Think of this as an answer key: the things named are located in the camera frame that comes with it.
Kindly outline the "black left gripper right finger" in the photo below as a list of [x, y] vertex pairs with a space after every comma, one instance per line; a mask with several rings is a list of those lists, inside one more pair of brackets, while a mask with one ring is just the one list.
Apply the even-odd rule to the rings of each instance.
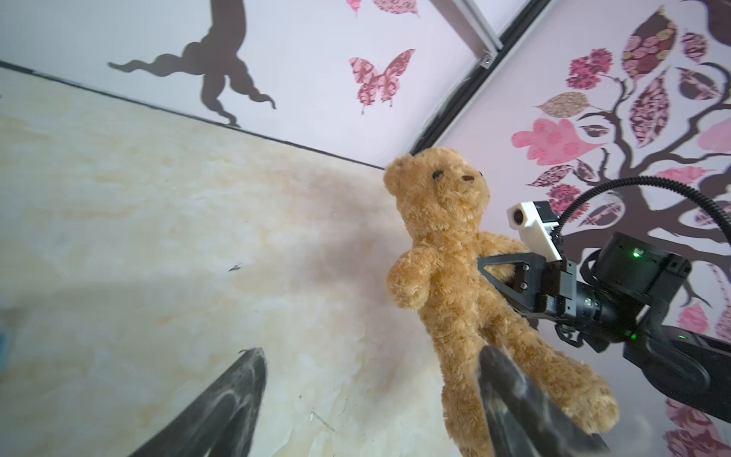
[[579, 428], [498, 348], [480, 352], [479, 388], [495, 455], [608, 455], [601, 436]]

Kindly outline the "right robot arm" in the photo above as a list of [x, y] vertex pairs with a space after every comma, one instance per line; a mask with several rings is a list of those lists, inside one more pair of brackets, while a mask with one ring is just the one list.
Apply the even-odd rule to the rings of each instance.
[[554, 323], [559, 338], [604, 352], [611, 344], [664, 394], [730, 420], [730, 346], [664, 323], [689, 276], [690, 262], [616, 232], [579, 268], [537, 253], [485, 256], [478, 269], [508, 304], [529, 319]]

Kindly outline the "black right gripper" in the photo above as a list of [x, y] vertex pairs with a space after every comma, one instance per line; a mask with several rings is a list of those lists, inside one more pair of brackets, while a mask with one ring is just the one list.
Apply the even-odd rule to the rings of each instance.
[[547, 262], [541, 280], [536, 253], [479, 257], [477, 266], [508, 303], [535, 303], [533, 315], [539, 319], [577, 319], [577, 267], [568, 258]]

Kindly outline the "brown teddy bear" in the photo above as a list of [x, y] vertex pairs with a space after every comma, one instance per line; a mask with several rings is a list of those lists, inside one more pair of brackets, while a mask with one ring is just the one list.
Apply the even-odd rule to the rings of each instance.
[[456, 150], [435, 148], [396, 159], [384, 183], [412, 240], [388, 273], [388, 294], [419, 314], [433, 342], [445, 428], [460, 453], [494, 452], [478, 387], [487, 345], [505, 350], [583, 431], [612, 430], [620, 409], [607, 382], [554, 350], [480, 274], [479, 257], [527, 251], [519, 240], [481, 231], [490, 200], [485, 177]]

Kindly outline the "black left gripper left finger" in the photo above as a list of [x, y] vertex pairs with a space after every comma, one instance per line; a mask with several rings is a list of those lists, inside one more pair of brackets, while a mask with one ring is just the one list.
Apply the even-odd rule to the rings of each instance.
[[245, 350], [134, 456], [248, 456], [265, 393], [264, 350]]

